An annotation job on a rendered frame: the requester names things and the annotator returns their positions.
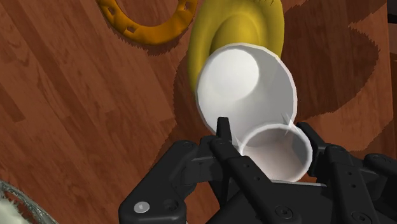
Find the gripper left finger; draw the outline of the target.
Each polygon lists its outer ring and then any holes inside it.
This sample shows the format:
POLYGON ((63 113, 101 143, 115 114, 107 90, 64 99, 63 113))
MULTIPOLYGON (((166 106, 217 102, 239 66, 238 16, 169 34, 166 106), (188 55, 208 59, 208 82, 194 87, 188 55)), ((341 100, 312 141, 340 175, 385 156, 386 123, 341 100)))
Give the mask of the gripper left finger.
POLYGON ((271 180, 231 144, 228 118, 200 145, 177 141, 120 204, 119 224, 185 224, 185 198, 210 182, 220 209, 206 224, 290 224, 271 180))

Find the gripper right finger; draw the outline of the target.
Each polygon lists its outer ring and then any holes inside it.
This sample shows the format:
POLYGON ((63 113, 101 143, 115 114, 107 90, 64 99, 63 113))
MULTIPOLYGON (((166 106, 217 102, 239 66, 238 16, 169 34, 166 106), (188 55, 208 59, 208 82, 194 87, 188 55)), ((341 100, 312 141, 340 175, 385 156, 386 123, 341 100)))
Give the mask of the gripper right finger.
POLYGON ((307 171, 325 184, 333 201, 330 224, 397 224, 397 160, 381 153, 359 159, 344 147, 326 143, 305 122, 297 127, 313 149, 307 171))

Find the yellow bowl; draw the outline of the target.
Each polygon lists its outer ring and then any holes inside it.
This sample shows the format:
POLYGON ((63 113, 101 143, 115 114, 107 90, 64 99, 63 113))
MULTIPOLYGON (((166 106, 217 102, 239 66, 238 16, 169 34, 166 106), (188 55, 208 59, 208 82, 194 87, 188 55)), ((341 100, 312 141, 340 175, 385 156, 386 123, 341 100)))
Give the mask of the yellow bowl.
POLYGON ((187 53, 192 91, 210 54, 231 43, 263 46, 280 56, 284 43, 281 0, 204 0, 192 27, 187 53))

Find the white cup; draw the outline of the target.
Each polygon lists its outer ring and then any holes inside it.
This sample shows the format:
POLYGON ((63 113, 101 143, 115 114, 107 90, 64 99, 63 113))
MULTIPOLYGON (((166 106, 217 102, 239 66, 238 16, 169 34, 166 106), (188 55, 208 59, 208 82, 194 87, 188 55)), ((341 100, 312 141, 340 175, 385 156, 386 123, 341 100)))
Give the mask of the white cup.
POLYGON ((293 77, 270 50, 247 43, 225 45, 206 60, 198 77, 196 102, 205 124, 230 123, 232 144, 269 179, 299 181, 309 170, 312 147, 295 124, 293 77))

